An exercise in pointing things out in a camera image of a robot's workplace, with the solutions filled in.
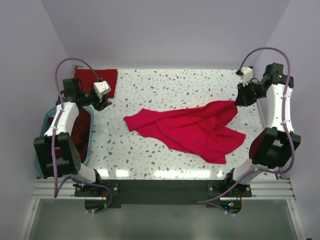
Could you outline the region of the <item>bright pink-red t-shirt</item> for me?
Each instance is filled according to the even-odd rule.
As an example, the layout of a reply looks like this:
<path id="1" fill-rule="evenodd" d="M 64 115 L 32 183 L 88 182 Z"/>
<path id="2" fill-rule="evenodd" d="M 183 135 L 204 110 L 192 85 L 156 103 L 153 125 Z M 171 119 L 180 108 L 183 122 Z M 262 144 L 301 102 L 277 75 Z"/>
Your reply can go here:
<path id="1" fill-rule="evenodd" d="M 227 125 L 237 115 L 232 100 L 205 106 L 153 111 L 141 109 L 124 117 L 129 131 L 163 142 L 169 149 L 200 156 L 210 164 L 226 164 L 226 155 L 240 147 L 245 134 Z"/>

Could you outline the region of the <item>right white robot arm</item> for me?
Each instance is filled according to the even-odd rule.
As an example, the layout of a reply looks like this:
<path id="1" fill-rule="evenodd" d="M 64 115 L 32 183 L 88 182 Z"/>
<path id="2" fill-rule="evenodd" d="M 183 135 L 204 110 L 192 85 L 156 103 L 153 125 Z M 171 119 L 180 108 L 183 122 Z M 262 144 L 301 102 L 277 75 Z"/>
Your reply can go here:
<path id="1" fill-rule="evenodd" d="M 248 159 L 226 175 L 222 189 L 227 196 L 235 196 L 260 173 L 284 167 L 301 143 L 291 121 L 294 78 L 287 77 L 283 69 L 279 63 L 267 65 L 262 80 L 254 78 L 249 67 L 236 72 L 242 82 L 237 85 L 235 105 L 248 107 L 266 98 L 268 120 L 265 129 L 251 143 Z"/>

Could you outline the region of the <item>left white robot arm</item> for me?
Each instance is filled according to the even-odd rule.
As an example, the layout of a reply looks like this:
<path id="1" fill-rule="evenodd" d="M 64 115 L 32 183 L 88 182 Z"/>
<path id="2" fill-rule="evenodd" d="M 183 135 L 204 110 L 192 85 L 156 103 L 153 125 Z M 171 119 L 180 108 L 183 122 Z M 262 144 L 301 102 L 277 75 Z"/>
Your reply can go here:
<path id="1" fill-rule="evenodd" d="M 109 84 L 99 79 L 89 92 L 81 91 L 78 78 L 64 79 L 63 103 L 56 104 L 55 116 L 43 136 L 34 140 L 34 148 L 44 177 L 71 176 L 77 182 L 87 183 L 86 191 L 99 196 L 104 184 L 98 180 L 97 171 L 81 162 L 80 154 L 71 138 L 80 110 L 92 106 L 102 111 L 112 103 L 108 100 Z"/>

